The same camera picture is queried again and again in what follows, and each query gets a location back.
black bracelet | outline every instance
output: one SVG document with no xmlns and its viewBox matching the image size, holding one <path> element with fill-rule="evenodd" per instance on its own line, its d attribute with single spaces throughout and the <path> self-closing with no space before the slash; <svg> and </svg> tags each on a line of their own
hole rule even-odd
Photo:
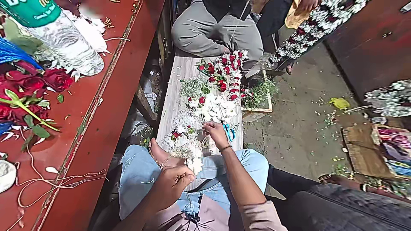
<svg viewBox="0 0 411 231">
<path fill-rule="evenodd" d="M 233 147 L 232 145 L 227 146 L 227 147 L 225 147 L 225 148 L 221 149 L 221 150 L 220 150 L 220 152 L 224 151 L 224 150 L 225 150 L 225 149 L 227 149 L 227 148 L 232 148 L 232 147 Z"/>
</svg>

red wooden counter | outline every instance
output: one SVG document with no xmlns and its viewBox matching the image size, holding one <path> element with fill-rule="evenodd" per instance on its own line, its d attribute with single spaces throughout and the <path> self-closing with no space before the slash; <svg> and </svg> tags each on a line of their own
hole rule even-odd
<svg viewBox="0 0 411 231">
<path fill-rule="evenodd" d="M 57 104 L 52 92 L 49 118 L 57 122 L 61 132 L 50 131 L 52 137 L 33 146 L 34 165 L 46 179 L 81 176 L 108 169 L 117 141 L 136 91 L 150 44 L 157 28 L 164 0 L 101 0 L 103 16 L 111 19 L 114 28 L 104 38 L 123 37 L 131 41 L 108 41 L 105 68 L 95 76 L 85 77 L 63 93 L 65 100 Z M 18 181 L 39 178 L 30 167 L 30 156 L 21 152 L 23 139 L 0 143 L 9 162 L 20 162 Z M 60 174 L 48 173 L 55 167 Z M 25 208 L 21 221 L 24 227 L 11 230 L 86 230 L 95 208 L 104 179 L 83 183 L 73 189 L 55 189 L 37 203 Z M 13 185 L 0 194 L 0 231 L 7 230 L 18 218 L 17 197 L 23 186 Z M 22 195 L 24 205 L 31 204 L 51 190 L 44 182 L 31 184 Z"/>
</svg>

water bottle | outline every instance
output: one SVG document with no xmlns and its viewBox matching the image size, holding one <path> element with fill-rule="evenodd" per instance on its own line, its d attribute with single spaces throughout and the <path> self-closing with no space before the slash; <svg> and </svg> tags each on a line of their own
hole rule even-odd
<svg viewBox="0 0 411 231">
<path fill-rule="evenodd" d="M 103 70 L 103 59 L 53 0 L 0 0 L 0 7 L 82 74 Z"/>
</svg>

blue scissors handle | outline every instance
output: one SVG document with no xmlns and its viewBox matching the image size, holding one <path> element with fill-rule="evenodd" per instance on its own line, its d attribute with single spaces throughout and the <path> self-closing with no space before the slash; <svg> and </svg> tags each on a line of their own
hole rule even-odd
<svg viewBox="0 0 411 231">
<path fill-rule="evenodd" d="M 223 124 L 224 131 L 226 132 L 226 136 L 229 139 L 230 142 L 234 141 L 236 138 L 236 133 L 234 132 L 233 129 L 230 128 L 230 125 L 228 124 Z"/>
</svg>

green label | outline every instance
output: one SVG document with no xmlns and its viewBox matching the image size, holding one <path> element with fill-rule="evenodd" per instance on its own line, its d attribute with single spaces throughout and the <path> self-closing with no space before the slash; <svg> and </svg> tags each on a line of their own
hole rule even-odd
<svg viewBox="0 0 411 231">
<path fill-rule="evenodd" d="M 0 0 L 3 8 L 21 25 L 41 27 L 54 22 L 61 13 L 53 0 Z"/>
</svg>

